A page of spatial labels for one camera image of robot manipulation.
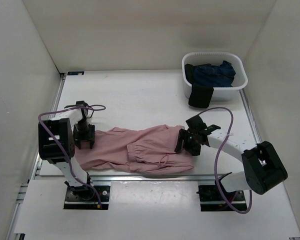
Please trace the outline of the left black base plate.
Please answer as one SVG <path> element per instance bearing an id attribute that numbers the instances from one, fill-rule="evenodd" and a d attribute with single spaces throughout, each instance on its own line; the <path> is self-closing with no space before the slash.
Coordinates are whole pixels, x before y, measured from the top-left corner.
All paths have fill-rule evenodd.
<path id="1" fill-rule="evenodd" d="M 110 185 L 95 185 L 95 190 L 98 192 L 98 196 L 93 190 L 87 192 L 77 193 L 67 187 L 63 208 L 65 210 L 108 210 L 111 194 Z"/>

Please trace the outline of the black trousers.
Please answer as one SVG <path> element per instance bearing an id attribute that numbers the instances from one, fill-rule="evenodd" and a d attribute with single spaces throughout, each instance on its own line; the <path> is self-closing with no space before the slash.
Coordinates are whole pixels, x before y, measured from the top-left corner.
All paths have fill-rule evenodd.
<path id="1" fill-rule="evenodd" d="M 211 70 L 211 64 L 192 65 L 185 64 L 185 77 L 191 84 L 191 93 L 188 99 L 188 105 L 194 108 L 206 109 L 210 106 L 214 88 L 205 80 L 202 70 Z"/>

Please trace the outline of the white plastic basket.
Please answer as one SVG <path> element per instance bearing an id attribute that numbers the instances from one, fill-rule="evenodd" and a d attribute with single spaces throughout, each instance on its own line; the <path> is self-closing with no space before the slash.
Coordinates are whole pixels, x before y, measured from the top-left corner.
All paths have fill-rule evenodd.
<path id="1" fill-rule="evenodd" d="M 230 101 L 248 84 L 241 59 L 230 52 L 190 52 L 182 58 L 181 68 L 187 98 L 194 87 L 203 87 L 213 88 L 212 101 Z"/>

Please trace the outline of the blue trousers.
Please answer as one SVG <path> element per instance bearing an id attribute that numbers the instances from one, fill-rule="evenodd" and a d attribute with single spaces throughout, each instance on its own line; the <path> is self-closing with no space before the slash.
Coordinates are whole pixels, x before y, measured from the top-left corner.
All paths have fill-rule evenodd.
<path id="1" fill-rule="evenodd" d="M 236 71 L 232 64 L 223 61 L 220 65 L 202 64 L 194 67 L 192 84 L 210 88 L 231 88 Z"/>

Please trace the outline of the pink trousers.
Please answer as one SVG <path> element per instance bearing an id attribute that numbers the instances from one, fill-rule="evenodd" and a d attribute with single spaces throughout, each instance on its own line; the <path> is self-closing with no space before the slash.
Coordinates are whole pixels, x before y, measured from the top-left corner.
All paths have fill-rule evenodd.
<path id="1" fill-rule="evenodd" d="M 155 175 L 175 174 L 194 168 L 193 157 L 185 150 L 175 152 L 182 125 L 158 125 L 143 130 L 114 127 L 95 132 L 92 148 L 75 150 L 84 170 L 116 170 Z"/>

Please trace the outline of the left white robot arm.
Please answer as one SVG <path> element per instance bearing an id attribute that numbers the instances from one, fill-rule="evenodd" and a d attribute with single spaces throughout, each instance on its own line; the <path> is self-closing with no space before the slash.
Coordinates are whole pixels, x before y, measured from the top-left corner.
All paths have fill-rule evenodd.
<path id="1" fill-rule="evenodd" d="M 90 175 L 75 159 L 76 149 L 95 143 L 95 126 L 88 119 L 94 111 L 85 101 L 67 105 L 63 110 L 45 112 L 38 116 L 38 150 L 41 159 L 57 167 L 67 181 L 68 189 L 83 200 L 96 195 Z"/>

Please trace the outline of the blue corner label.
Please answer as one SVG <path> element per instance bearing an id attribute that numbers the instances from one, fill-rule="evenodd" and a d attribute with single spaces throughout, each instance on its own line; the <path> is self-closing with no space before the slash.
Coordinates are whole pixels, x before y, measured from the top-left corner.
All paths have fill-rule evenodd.
<path id="1" fill-rule="evenodd" d="M 69 71 L 67 73 L 68 76 L 82 76 L 84 75 L 84 71 Z"/>

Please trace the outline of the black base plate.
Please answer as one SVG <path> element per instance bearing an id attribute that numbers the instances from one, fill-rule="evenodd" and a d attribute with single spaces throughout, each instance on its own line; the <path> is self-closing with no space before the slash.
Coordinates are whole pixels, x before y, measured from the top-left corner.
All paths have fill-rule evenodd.
<path id="1" fill-rule="evenodd" d="M 198 191 L 201 212 L 233 212 L 224 201 L 216 185 L 199 185 Z M 243 191 L 225 192 L 227 200 L 239 211 L 248 209 Z"/>
<path id="2" fill-rule="evenodd" d="M 65 210 L 108 210 L 111 194 L 110 185 L 95 185 L 95 190 L 98 192 L 98 196 L 93 190 L 87 192 L 77 193 L 67 187 L 63 208 Z"/>

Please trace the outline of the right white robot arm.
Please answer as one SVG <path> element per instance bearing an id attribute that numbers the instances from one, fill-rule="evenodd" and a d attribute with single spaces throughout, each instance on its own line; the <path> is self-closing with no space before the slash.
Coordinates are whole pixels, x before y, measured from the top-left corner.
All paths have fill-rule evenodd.
<path id="1" fill-rule="evenodd" d="M 192 156 L 201 154 L 201 147 L 219 149 L 243 165 L 243 171 L 227 173 L 216 182 L 214 193 L 220 200 L 228 199 L 235 191 L 253 191 L 263 195 L 288 178 L 274 146 L 268 142 L 251 143 L 226 133 L 220 126 L 207 126 L 200 116 L 186 121 L 188 129 L 178 133 L 175 152 L 187 151 Z"/>

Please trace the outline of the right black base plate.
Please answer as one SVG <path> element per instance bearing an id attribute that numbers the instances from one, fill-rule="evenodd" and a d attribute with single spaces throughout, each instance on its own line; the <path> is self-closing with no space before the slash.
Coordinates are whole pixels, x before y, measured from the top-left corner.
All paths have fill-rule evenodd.
<path id="1" fill-rule="evenodd" d="M 216 185 L 199 185 L 198 191 L 201 212 L 233 212 L 224 201 Z M 225 192 L 227 200 L 239 211 L 248 209 L 243 191 Z"/>

